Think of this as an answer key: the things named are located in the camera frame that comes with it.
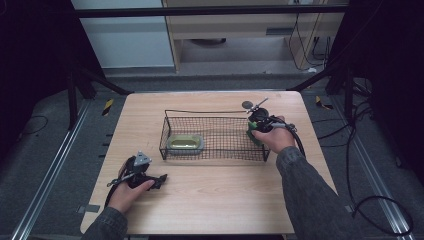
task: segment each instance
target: wooden tabletop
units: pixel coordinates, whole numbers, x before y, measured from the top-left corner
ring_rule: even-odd
[[[127,97],[90,199],[98,213],[86,212],[85,232],[104,207],[122,164],[141,150],[151,163],[147,174],[168,174],[161,189],[146,192],[127,213],[128,234],[287,234],[293,227],[285,208],[276,154],[267,162],[240,159],[162,160],[159,143],[164,110],[243,111],[259,103],[271,115],[296,125],[308,161],[335,190],[309,115],[298,92],[140,93]],[[247,117],[245,112],[231,117]]]

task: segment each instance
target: sleeve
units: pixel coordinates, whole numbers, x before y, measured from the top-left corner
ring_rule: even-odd
[[[127,224],[128,221],[121,212],[106,207],[83,234],[81,240],[122,240],[127,233]]]
[[[278,154],[284,200],[294,231],[302,239],[363,239],[338,195],[296,147]]]

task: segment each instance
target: person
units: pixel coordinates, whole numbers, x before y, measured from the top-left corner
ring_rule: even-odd
[[[268,133],[253,130],[252,134],[278,154],[276,165],[282,177],[284,200],[297,239],[363,239],[359,227],[337,194],[307,162],[287,129],[274,128]],[[148,181],[134,189],[121,183],[109,205],[82,239],[123,239],[127,229],[124,214],[153,183]]]

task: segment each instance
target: horizontal black bar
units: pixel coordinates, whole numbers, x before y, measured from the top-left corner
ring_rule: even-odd
[[[153,17],[187,15],[235,15],[235,14],[287,14],[287,13],[336,13],[346,12],[348,4],[332,5],[263,5],[263,6],[211,6],[211,7],[169,7],[169,8],[126,8],[126,9],[84,9],[57,14],[76,14],[79,18],[109,17]]]

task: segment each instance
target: wire basket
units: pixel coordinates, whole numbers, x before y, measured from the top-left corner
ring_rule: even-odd
[[[184,117],[169,117],[169,112],[184,113]],[[269,148],[256,145],[247,135],[246,118],[222,117],[223,113],[165,110],[160,153],[163,160],[243,159],[266,161]],[[200,139],[197,148],[174,149],[173,136],[194,136]]]

